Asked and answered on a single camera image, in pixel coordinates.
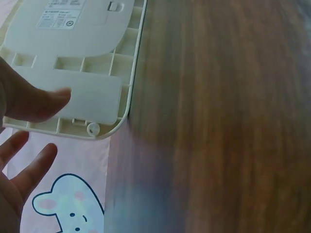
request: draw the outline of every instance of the label sticker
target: label sticker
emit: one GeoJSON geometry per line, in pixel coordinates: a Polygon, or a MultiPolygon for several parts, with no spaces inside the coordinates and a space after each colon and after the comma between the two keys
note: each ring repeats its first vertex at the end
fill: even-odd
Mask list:
{"type": "Polygon", "coordinates": [[[45,10],[37,24],[41,29],[73,29],[79,10],[45,10]]]}
{"type": "Polygon", "coordinates": [[[50,0],[46,9],[81,10],[86,0],[50,0]]]}

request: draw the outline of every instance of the human hand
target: human hand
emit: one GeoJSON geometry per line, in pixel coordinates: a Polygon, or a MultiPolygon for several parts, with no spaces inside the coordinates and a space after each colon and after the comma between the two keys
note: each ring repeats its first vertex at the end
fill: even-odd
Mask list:
{"type": "MultiPolygon", "coordinates": [[[[0,146],[1,171],[28,141],[27,132],[17,132],[0,146]]],[[[48,144],[17,176],[8,179],[0,172],[0,232],[18,232],[23,206],[31,192],[50,169],[57,147],[48,144]]]]}
{"type": "Polygon", "coordinates": [[[41,122],[59,112],[70,100],[71,90],[37,89],[0,57],[0,117],[41,122]]]}
{"type": "MultiPolygon", "coordinates": [[[[54,116],[70,100],[70,89],[57,92],[39,90],[17,74],[0,58],[0,118],[41,122],[54,116]]],[[[18,233],[23,206],[47,171],[57,148],[48,144],[35,160],[9,180],[2,170],[9,160],[25,145],[29,134],[18,132],[0,146],[0,232],[18,233]]]]}

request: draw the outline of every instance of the white plastic panel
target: white plastic panel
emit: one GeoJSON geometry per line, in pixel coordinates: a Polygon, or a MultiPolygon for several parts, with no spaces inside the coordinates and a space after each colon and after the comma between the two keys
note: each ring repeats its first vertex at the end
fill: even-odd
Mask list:
{"type": "Polygon", "coordinates": [[[95,140],[126,119],[146,0],[78,1],[66,9],[50,0],[19,0],[0,28],[0,56],[28,82],[44,90],[72,89],[69,104],[54,118],[33,124],[5,117],[4,126],[95,140]],[[57,13],[48,13],[46,23],[42,16],[49,10],[57,13]]]}

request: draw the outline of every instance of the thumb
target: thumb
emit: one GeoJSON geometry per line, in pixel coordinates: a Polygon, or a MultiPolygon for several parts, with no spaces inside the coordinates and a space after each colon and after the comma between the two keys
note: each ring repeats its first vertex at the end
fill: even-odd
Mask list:
{"type": "Polygon", "coordinates": [[[54,116],[69,102],[71,97],[69,88],[56,92],[40,90],[24,80],[5,61],[0,60],[1,62],[4,62],[0,65],[0,83],[5,93],[6,116],[41,122],[54,116]]]}

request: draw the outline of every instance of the wood grain surface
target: wood grain surface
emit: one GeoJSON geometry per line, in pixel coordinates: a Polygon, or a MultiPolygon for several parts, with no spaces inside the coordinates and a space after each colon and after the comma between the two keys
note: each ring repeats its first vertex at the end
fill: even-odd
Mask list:
{"type": "Polygon", "coordinates": [[[310,0],[149,0],[105,233],[311,232],[310,41],[310,0]]]}

